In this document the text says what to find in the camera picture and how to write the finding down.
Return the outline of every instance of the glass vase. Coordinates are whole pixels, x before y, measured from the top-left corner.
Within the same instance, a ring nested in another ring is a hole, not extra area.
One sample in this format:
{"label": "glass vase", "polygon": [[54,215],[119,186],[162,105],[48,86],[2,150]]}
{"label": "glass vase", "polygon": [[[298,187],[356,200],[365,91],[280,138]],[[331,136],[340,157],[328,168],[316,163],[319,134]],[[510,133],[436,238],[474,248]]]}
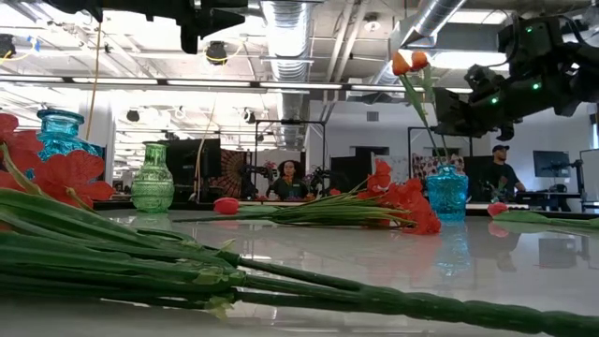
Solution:
{"label": "glass vase", "polygon": [[142,212],[166,212],[175,193],[172,174],[167,168],[167,145],[145,142],[143,166],[131,185],[133,205]]}
{"label": "glass vase", "polygon": [[55,154],[69,154],[75,150],[101,156],[92,144],[77,137],[79,126],[85,121],[80,114],[64,110],[40,110],[37,117],[41,119],[41,133],[37,139],[44,144],[44,150],[37,155],[42,161]]}
{"label": "glass vase", "polygon": [[429,202],[441,221],[459,222],[466,216],[468,177],[454,165],[441,165],[438,174],[427,177]]}

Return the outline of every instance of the monitor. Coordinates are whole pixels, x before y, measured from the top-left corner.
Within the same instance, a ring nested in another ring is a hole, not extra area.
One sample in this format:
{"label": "monitor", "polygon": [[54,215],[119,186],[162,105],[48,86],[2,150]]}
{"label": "monitor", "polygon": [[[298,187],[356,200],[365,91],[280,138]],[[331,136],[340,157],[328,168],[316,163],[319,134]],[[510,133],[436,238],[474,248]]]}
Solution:
{"label": "monitor", "polygon": [[570,155],[564,151],[533,151],[534,176],[569,178]]}
{"label": "monitor", "polygon": [[[197,149],[201,139],[163,140],[167,148],[167,167],[175,188],[193,190],[196,177]],[[200,160],[202,178],[221,176],[221,140],[205,139]]]}

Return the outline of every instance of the green glass vase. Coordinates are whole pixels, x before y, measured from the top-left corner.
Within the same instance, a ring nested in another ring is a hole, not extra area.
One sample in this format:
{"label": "green glass vase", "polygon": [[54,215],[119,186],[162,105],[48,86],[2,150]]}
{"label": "green glass vase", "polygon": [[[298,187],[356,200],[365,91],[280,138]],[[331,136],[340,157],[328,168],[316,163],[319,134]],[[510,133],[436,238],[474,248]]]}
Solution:
{"label": "green glass vase", "polygon": [[167,145],[144,142],[146,156],[131,185],[133,205],[142,212],[166,212],[175,185],[167,168]]}

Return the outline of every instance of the blue glass vase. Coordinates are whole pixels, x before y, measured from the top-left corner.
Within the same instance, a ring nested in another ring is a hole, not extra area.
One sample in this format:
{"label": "blue glass vase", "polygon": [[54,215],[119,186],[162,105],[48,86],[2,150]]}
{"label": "blue glass vase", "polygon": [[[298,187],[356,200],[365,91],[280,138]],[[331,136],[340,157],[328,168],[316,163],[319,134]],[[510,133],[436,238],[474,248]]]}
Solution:
{"label": "blue glass vase", "polygon": [[468,177],[458,174],[454,165],[440,165],[438,174],[427,177],[432,210],[441,221],[463,221],[466,216]]}
{"label": "blue glass vase", "polygon": [[92,144],[77,137],[79,126],[84,122],[80,114],[64,110],[40,110],[37,117],[41,119],[41,133],[37,139],[44,143],[44,150],[37,155],[42,161],[55,154],[69,154],[75,150],[99,156]]}

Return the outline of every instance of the tulip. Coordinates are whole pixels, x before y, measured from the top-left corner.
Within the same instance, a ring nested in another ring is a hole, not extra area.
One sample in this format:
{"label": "tulip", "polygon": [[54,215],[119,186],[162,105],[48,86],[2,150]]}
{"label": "tulip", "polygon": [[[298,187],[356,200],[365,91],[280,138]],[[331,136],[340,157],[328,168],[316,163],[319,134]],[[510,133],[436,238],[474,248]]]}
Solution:
{"label": "tulip", "polygon": [[395,53],[393,54],[392,68],[393,74],[395,74],[395,76],[404,75],[405,73],[410,71],[410,65],[408,65],[407,62],[405,62],[403,56],[397,51],[395,51]]}
{"label": "tulip", "polygon": [[415,51],[412,53],[412,67],[410,70],[418,71],[425,66],[429,65],[429,60],[427,60],[427,54],[422,51]]}

